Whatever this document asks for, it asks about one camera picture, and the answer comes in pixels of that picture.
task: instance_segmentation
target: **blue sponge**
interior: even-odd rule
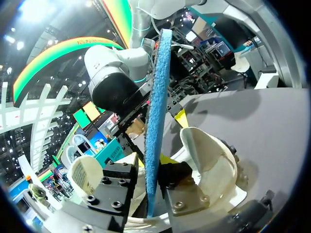
[[[172,31],[163,29],[155,58],[153,85],[150,93],[150,108],[145,134],[146,191],[148,197],[148,217],[153,216],[157,172],[163,138],[164,119],[167,106],[167,88],[170,77]]]

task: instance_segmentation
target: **ceiling light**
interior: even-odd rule
[[[7,73],[8,75],[10,75],[10,74],[12,73],[12,67],[9,67],[9,68],[6,70],[6,73]]]
[[[10,37],[9,35],[5,35],[4,39],[13,44],[15,42],[15,39],[13,37]]]
[[[92,1],[88,0],[86,1],[86,7],[91,7],[92,6]]]
[[[23,47],[24,47],[24,42],[19,41],[19,42],[17,43],[17,50],[21,50]]]
[[[27,0],[19,7],[22,17],[26,21],[41,21],[48,10],[49,2],[46,0]]]

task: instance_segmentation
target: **machine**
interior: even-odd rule
[[[89,90],[94,104],[121,117],[111,133],[122,146],[125,145],[123,150],[137,152],[141,160],[143,154],[125,131],[146,106],[150,92],[151,80],[141,88],[138,88],[134,81],[147,75],[154,42],[144,39],[146,33],[144,29],[153,23],[153,18],[163,19],[183,7],[191,6],[202,15],[223,14],[233,18],[247,26],[267,46],[275,67],[286,85],[292,87],[304,85],[303,67],[297,51],[278,19],[261,1],[247,3],[244,0],[129,0],[129,3],[133,12],[131,48],[117,51],[104,46],[91,47],[85,55],[85,64],[91,78]],[[168,109],[174,115],[180,107],[175,102],[170,103]],[[48,230],[62,232],[62,227],[68,229],[70,226],[71,232],[122,232],[137,180],[138,157],[132,166],[108,163],[103,169],[101,184],[94,195],[87,199],[88,204],[80,206],[71,202],[66,203],[47,220],[51,226]],[[200,190],[190,179],[191,173],[192,169],[187,163],[160,167],[158,181],[167,204],[173,232],[258,232],[271,220],[273,215],[271,200],[274,195],[267,190],[266,196],[261,200],[248,202],[212,226],[191,224],[190,219],[193,215],[204,216],[204,210],[208,207],[208,199],[202,199]],[[174,199],[176,191],[181,187],[185,190],[183,198],[192,200],[190,211],[183,210],[183,203]],[[111,202],[110,200],[115,200],[116,196],[118,201]],[[62,219],[65,226],[51,224],[57,219]],[[187,229],[179,228],[178,223],[184,220],[189,222]]]

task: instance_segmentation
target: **cable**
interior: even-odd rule
[[[155,23],[155,19],[151,17],[151,23],[152,23],[152,26],[154,27],[156,33],[158,33],[160,35],[160,31],[159,29],[156,27],[156,23]]]
[[[258,53],[259,53],[259,55],[260,55],[260,57],[261,57],[261,59],[262,59],[262,62],[264,62],[264,64],[266,65],[266,67],[268,67],[268,64],[266,63],[266,61],[264,60],[264,58],[263,58],[263,56],[262,56],[262,54],[261,54],[261,52],[260,52],[260,48],[259,48],[257,42],[254,40],[254,38],[252,38],[251,41],[253,42],[254,46],[257,48]]]
[[[151,23],[152,23],[152,26],[154,27],[156,33],[158,33],[158,34],[160,35],[160,31],[159,31],[159,29],[156,27],[155,20],[154,20],[154,18],[152,18],[152,17],[151,17]],[[172,47],[174,47],[174,46],[180,46],[180,47],[183,47],[183,48],[188,49],[188,50],[193,50],[193,49],[194,49],[194,47],[191,46],[191,45],[179,44],[179,43],[177,43],[177,42],[175,42],[175,41],[172,41],[172,43],[173,43]]]

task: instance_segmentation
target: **white cable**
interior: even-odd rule
[[[155,20],[154,20],[154,18],[152,18],[152,17],[151,17],[151,22],[152,22],[152,26],[154,27],[156,33],[158,33],[158,34],[160,35],[160,31],[159,31],[159,29],[156,27]],[[177,43],[177,42],[175,42],[175,41],[172,41],[172,43],[173,43],[172,47],[174,47],[174,46],[180,46],[180,47],[183,47],[183,48],[188,49],[188,50],[193,50],[193,49],[194,49],[194,47],[191,46],[191,45],[179,44],[179,43]]]
[[[161,33],[160,33],[159,29],[156,27],[155,20],[152,17],[151,17],[151,22],[152,22],[152,26],[154,27],[156,33],[158,33],[160,35]]]
[[[183,48],[188,49],[188,50],[194,50],[194,47],[191,45],[179,44],[179,43],[173,41],[172,47],[175,47],[175,46],[180,46],[180,47],[183,47]]]

